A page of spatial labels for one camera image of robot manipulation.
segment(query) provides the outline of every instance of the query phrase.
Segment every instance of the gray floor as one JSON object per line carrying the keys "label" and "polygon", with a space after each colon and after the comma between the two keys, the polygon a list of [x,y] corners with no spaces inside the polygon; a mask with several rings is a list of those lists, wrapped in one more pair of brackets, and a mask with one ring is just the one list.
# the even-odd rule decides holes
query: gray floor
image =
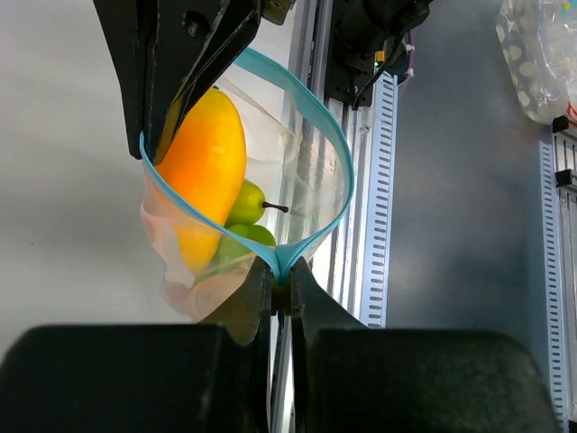
{"label": "gray floor", "polygon": [[[264,23],[253,46],[286,64],[291,30]],[[0,354],[36,324],[183,320],[90,0],[0,4],[0,110]]]}
{"label": "gray floor", "polygon": [[387,327],[499,331],[546,373],[539,149],[552,135],[519,107],[495,32],[501,5],[433,2],[415,31],[416,76],[398,105]]}

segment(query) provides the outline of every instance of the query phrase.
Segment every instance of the black cable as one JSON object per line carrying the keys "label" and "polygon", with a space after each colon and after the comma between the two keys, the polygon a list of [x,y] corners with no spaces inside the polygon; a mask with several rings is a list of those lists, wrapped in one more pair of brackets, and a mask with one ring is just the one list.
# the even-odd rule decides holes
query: black cable
{"label": "black cable", "polygon": [[349,72],[349,86],[348,86],[348,90],[347,93],[349,94],[349,98],[354,102],[354,99],[356,98],[356,90],[354,88],[354,71],[352,68],[348,69]]}
{"label": "black cable", "polygon": [[395,41],[393,42],[393,48],[390,50],[389,54],[387,54],[387,58],[385,59],[385,61],[382,63],[382,65],[380,65],[379,69],[377,69],[377,72],[375,72],[375,74],[371,77],[371,79],[367,82],[367,84],[365,84],[361,90],[359,90],[359,92],[356,94],[354,100],[353,100],[353,111],[357,111],[359,109],[359,105],[361,104],[361,99],[362,96],[367,93],[367,90],[373,85],[375,84],[375,82],[377,81],[377,79],[379,79],[379,77],[382,75],[382,73],[385,71],[386,68],[392,68],[393,66],[395,66],[395,64],[397,63],[397,60],[395,61],[395,63],[393,63],[392,65],[390,64],[390,61],[392,60],[392,58],[394,57],[394,54],[397,52],[398,50],[398,46],[400,45],[400,43],[403,41],[403,36],[397,36],[395,38]]}
{"label": "black cable", "polygon": [[[403,57],[404,53],[401,53],[397,56],[397,59],[395,61],[393,61],[393,64],[390,65],[389,67],[387,67],[387,69],[393,69],[395,68],[395,66],[397,66],[397,63],[399,60],[401,60],[401,58]],[[402,81],[397,82],[397,85],[402,84],[405,80],[407,79],[407,77],[404,77]]]}

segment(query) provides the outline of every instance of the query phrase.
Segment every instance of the white surface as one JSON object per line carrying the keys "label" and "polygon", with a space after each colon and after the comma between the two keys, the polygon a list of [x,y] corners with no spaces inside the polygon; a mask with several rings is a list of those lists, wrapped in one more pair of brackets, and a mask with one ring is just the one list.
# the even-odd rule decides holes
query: white surface
{"label": "white surface", "polygon": [[[264,23],[253,46],[286,64],[291,28]],[[90,0],[0,4],[0,110],[0,354],[37,324],[182,320]]]}

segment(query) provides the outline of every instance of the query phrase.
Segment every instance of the screw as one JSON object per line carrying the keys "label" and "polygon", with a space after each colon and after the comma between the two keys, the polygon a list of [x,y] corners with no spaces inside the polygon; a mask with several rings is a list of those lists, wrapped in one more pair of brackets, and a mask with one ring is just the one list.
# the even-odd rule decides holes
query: screw
{"label": "screw", "polygon": [[205,16],[197,11],[188,11],[184,14],[182,25],[188,35],[194,39],[205,39],[210,31],[210,24]]}
{"label": "screw", "polygon": [[196,38],[198,36],[198,23],[196,21],[188,23],[187,32],[191,37]]}

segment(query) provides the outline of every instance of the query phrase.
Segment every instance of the plastic packaging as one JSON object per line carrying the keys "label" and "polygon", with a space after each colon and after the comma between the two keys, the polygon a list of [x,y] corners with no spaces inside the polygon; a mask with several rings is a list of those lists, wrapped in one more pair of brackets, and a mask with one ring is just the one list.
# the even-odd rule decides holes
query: plastic packaging
{"label": "plastic packaging", "polygon": [[[234,102],[243,123],[245,178],[268,201],[287,205],[289,211],[266,210],[258,222],[274,234],[276,247],[243,238],[180,197],[145,156],[141,140],[146,180],[141,217],[166,263],[162,291],[175,310],[193,321],[243,283],[257,254],[283,282],[298,257],[312,257],[353,195],[352,158],[338,123],[286,69],[247,49],[216,84]],[[213,236],[219,237],[218,248],[210,263],[197,269],[188,256]]]}
{"label": "plastic packaging", "polygon": [[505,0],[497,35],[524,113],[577,121],[577,2]]}

